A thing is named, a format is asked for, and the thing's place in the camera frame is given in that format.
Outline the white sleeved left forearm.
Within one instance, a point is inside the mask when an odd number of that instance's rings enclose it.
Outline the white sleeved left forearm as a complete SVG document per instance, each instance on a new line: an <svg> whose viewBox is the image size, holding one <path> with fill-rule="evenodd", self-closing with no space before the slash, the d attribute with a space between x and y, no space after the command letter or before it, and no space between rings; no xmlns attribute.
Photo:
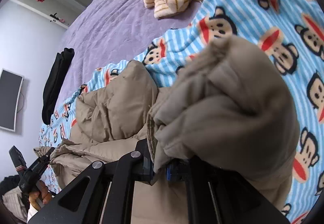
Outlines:
<svg viewBox="0 0 324 224"><path fill-rule="evenodd" d="M39 204L37 204L37 202L31 203L29 210L28 210L28 220L27 223L29 223L29 221L31 220L31 218L37 214L39 211L41 210L41 207L39 206Z"/></svg>

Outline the person's left hand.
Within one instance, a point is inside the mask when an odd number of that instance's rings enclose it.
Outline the person's left hand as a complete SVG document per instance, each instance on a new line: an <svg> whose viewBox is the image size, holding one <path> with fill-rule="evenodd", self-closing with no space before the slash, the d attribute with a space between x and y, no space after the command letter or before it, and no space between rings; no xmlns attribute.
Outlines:
<svg viewBox="0 0 324 224"><path fill-rule="evenodd" d="M52 200L52 194L50 193L48 187L43 181L38 181L38 191L31 192L29 194L29 202L36 210L40 210L41 207L38 204L37 200L41 199L42 203L48 204Z"/></svg>

